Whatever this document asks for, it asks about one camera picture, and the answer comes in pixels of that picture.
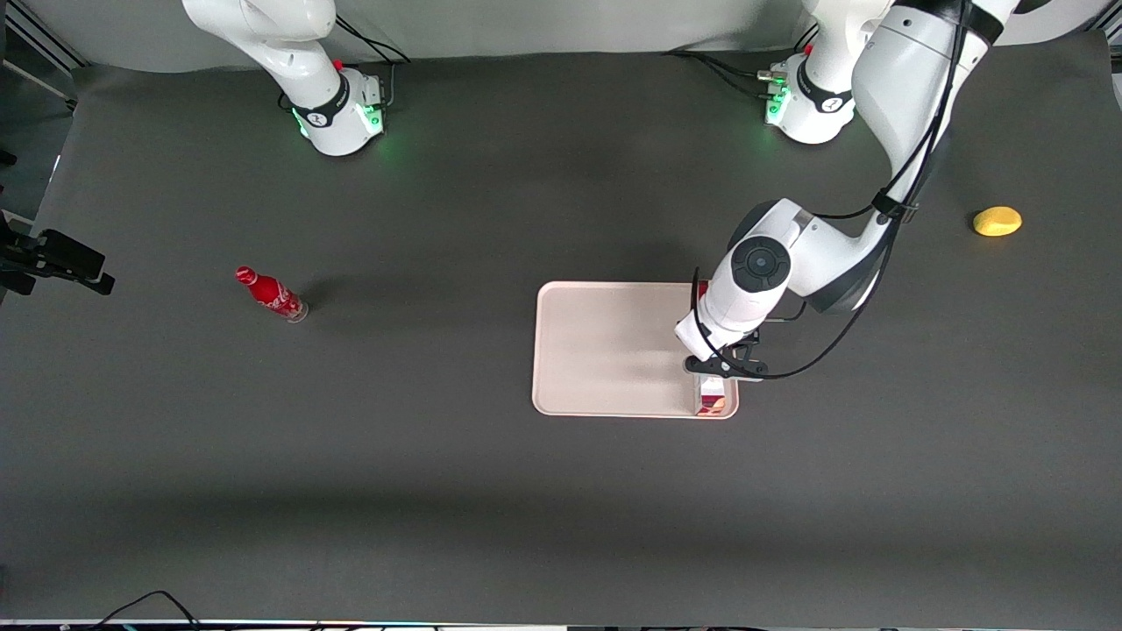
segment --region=yellow lemon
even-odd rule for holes
[[[1004,237],[1021,227],[1021,213],[1008,205],[987,208],[974,216],[974,230],[984,237]]]

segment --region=dark gray mat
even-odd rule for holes
[[[0,309],[8,615],[166,588],[203,618],[1122,623],[1101,34],[992,53],[863,321],[728,422],[539,415],[535,292],[687,281],[762,200],[859,208],[889,177],[859,121],[795,146],[653,55],[424,62],[388,135],[328,159],[263,73],[80,80],[40,221],[118,289]],[[1026,227],[973,235],[993,204]],[[309,319],[254,305],[243,264]],[[770,327],[762,356],[842,323]]]

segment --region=red bottle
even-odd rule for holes
[[[269,311],[284,316],[289,322],[300,322],[307,316],[307,305],[288,287],[273,276],[261,276],[249,267],[238,267],[238,282],[249,287],[254,299]]]

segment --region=white tray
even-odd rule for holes
[[[554,281],[537,292],[533,402],[543,414],[727,419],[739,397],[725,381],[725,411],[699,417],[689,354],[674,324],[690,310],[689,283]]]

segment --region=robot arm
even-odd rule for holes
[[[752,333],[778,304],[783,289],[824,313],[852,312],[868,298],[885,248],[912,203],[922,177],[921,147],[929,141],[940,103],[937,143],[950,120],[963,82],[1001,34],[1018,0],[967,2],[965,39],[958,37],[962,0],[900,0],[865,45],[853,75],[857,111],[884,147],[898,175],[873,202],[864,230],[849,237],[790,200],[754,208],[741,223],[709,290],[674,328],[705,362]],[[953,51],[958,64],[947,92]],[[766,243],[754,239],[767,239]],[[767,256],[756,246],[766,246]]]
[[[261,64],[292,102],[301,132],[330,156],[381,134],[376,77],[337,68],[318,39],[335,24],[334,0],[183,0],[195,26]]]
[[[853,67],[891,0],[802,0],[818,24],[815,52],[795,52],[757,77],[773,94],[764,122],[793,140],[826,143],[853,120]]]

